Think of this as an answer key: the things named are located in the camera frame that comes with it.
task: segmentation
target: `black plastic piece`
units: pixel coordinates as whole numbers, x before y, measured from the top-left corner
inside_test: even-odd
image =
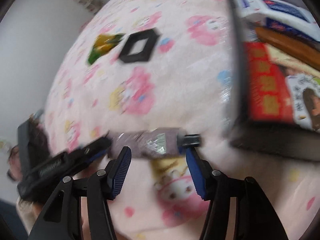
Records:
[[[111,141],[101,137],[71,153],[62,152],[32,169],[18,184],[20,197],[26,201],[45,203],[60,180],[87,168],[95,159],[106,154]]]
[[[73,187],[74,180],[71,177],[67,183],[61,181],[58,184],[39,214],[28,240],[83,239],[81,195],[75,195]]]
[[[113,200],[113,191],[121,189],[108,180],[124,180],[130,162],[131,150],[124,147],[117,160],[108,163],[105,173],[95,172],[89,179],[65,177],[44,205],[28,240],[82,240],[80,197],[87,197],[91,239],[116,240],[106,200]]]
[[[201,136],[200,134],[187,134],[182,137],[180,142],[182,147],[200,147],[201,146]]]
[[[18,146],[23,177],[50,156],[46,135],[31,120],[18,127]]]
[[[124,44],[119,59],[124,63],[132,63],[137,61],[149,61],[151,53],[155,47],[155,44],[159,38],[159,35],[155,32],[155,29],[149,29],[138,33],[131,34],[126,43]],[[130,54],[134,44],[137,41],[148,39],[143,50],[139,53]]]
[[[237,198],[234,240],[288,240],[274,208],[254,178],[232,179],[221,171],[213,172],[194,148],[187,151],[187,164],[194,182],[204,180],[204,200],[210,200],[200,240],[225,240],[231,197]]]

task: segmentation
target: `black square frame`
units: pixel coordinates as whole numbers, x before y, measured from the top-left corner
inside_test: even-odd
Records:
[[[155,29],[149,29],[142,32],[137,32],[131,34],[126,43],[124,44],[120,54],[119,59],[122,60],[124,63],[133,63],[137,61],[149,61],[151,57],[151,53],[156,45],[156,42],[160,35],[158,35]],[[135,45],[137,41],[147,39],[146,44],[141,52],[130,54],[132,47]]]

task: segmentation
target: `pink bunny print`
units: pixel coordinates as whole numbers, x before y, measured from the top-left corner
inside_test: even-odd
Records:
[[[214,46],[220,38],[220,17],[192,16],[186,21],[191,38],[199,44]]]
[[[196,193],[190,175],[180,177],[180,173],[174,170],[155,186],[158,203],[164,209],[162,221],[167,227],[198,218],[208,210],[208,201],[203,201]]]
[[[143,115],[149,113],[155,97],[151,75],[143,67],[135,67],[132,76],[110,95],[110,110],[120,109],[122,113]]]
[[[152,15],[143,17],[142,19],[139,19],[133,24],[133,29],[138,31],[144,31],[144,30],[150,29],[157,23],[161,15],[162,15],[161,12],[156,12]]]

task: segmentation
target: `red package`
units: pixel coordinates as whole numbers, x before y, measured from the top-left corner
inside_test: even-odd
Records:
[[[247,42],[249,116],[255,121],[294,123],[292,99],[285,75],[269,62],[262,42]]]

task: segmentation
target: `metal screw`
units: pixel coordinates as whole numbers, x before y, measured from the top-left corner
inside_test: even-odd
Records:
[[[253,177],[247,177],[246,180],[247,180],[247,182],[249,182],[249,183],[255,183],[255,182],[256,182]]]
[[[97,175],[98,176],[103,176],[103,175],[105,175],[106,174],[106,171],[105,170],[98,170],[97,171]]]
[[[220,175],[221,175],[221,172],[218,171],[218,170],[213,170],[213,171],[212,171],[212,175],[213,175],[213,176],[220,176]]]
[[[62,179],[62,181],[64,182],[64,183],[67,183],[67,182],[69,182],[71,180],[71,177],[70,176],[65,176],[63,179]]]

